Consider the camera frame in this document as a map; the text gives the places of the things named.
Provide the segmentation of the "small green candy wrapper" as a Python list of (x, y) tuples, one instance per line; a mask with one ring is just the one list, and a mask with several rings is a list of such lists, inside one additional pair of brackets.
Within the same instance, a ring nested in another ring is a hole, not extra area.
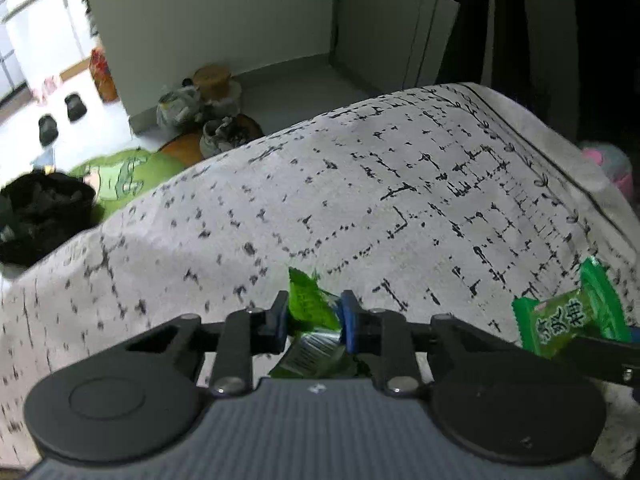
[(357, 363), (341, 342), (338, 297), (318, 285), (316, 274), (288, 268), (288, 350), (269, 372), (271, 378), (329, 379), (357, 375)]

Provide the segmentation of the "green candy packet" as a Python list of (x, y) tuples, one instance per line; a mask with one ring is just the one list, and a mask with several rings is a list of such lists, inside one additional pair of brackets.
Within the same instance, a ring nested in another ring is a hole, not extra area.
[(547, 300), (512, 301), (522, 347), (551, 359), (577, 336), (631, 342), (622, 303), (605, 268), (590, 256), (579, 266), (579, 286)]

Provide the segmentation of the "patterned white bed sheet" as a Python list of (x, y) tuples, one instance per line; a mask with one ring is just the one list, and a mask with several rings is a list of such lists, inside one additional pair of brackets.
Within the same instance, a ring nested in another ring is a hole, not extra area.
[(1, 463), (32, 466), (29, 389), (184, 312), (264, 308), (288, 269), (413, 321), (518, 341), (513, 299), (588, 256), (639, 321), (639, 221), (602, 170), (477, 84), (361, 101), (183, 171), (52, 252), (1, 300)]

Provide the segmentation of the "pink plush toy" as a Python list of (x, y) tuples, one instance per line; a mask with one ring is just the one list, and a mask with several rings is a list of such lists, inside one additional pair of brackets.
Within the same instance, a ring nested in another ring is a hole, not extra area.
[(579, 147), (585, 158), (597, 164), (630, 202), (634, 198), (634, 170), (629, 157), (620, 148), (609, 143), (586, 142)]

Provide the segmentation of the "green cartoon rug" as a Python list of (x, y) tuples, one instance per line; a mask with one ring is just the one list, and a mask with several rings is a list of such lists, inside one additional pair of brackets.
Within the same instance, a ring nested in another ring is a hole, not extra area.
[(94, 223), (100, 223), (185, 169), (183, 162), (169, 154), (130, 148), (81, 162), (70, 175), (96, 192), (91, 217)]

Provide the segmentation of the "grey plastic bag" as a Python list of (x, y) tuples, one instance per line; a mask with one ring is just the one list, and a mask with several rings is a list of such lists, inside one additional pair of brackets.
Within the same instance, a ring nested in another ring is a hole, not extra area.
[(182, 131), (201, 113), (198, 86), (189, 84), (163, 94), (156, 106), (156, 123), (165, 130)]

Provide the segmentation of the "black clothes pile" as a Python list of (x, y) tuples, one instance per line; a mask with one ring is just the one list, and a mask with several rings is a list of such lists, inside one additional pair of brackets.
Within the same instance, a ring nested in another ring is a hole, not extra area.
[(96, 192), (64, 172), (34, 170), (1, 189), (1, 262), (33, 266), (93, 226)]

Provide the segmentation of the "brown wicker basket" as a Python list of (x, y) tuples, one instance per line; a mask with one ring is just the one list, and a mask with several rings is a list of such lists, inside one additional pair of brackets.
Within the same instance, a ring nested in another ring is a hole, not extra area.
[(219, 101), (229, 95), (231, 72), (228, 66), (205, 65), (193, 74), (192, 80), (204, 101)]

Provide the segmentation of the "right black slipper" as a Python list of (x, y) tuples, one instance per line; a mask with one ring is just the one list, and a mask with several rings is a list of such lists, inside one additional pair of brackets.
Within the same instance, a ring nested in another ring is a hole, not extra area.
[(71, 93), (64, 98), (67, 118), (70, 122), (78, 122), (87, 114), (87, 107), (78, 93)]

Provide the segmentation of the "black slipper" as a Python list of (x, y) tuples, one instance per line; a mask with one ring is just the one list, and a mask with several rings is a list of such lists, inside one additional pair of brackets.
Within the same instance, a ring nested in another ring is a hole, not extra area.
[(58, 138), (58, 124), (49, 114), (43, 115), (38, 120), (39, 142), (43, 148), (47, 148)]
[(87, 114), (87, 107), (78, 93), (71, 93), (64, 98), (67, 118), (70, 122), (78, 122)]

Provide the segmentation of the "left black slipper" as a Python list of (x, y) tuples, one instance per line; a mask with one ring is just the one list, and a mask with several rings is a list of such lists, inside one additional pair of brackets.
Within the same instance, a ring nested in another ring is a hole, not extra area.
[(47, 148), (58, 138), (58, 124), (49, 114), (43, 115), (38, 120), (39, 142), (43, 148)]

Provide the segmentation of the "hanging black coat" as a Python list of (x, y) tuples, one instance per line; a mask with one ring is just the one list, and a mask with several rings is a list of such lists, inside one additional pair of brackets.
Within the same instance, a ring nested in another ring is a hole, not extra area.
[(639, 0), (449, 0), (437, 82), (475, 82), (574, 142), (639, 151)]

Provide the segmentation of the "white kitchen cabinet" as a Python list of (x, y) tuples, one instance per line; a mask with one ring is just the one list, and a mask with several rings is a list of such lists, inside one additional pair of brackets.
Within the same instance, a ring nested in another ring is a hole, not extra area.
[(86, 0), (8, 0), (3, 24), (27, 87), (39, 101), (96, 47)]

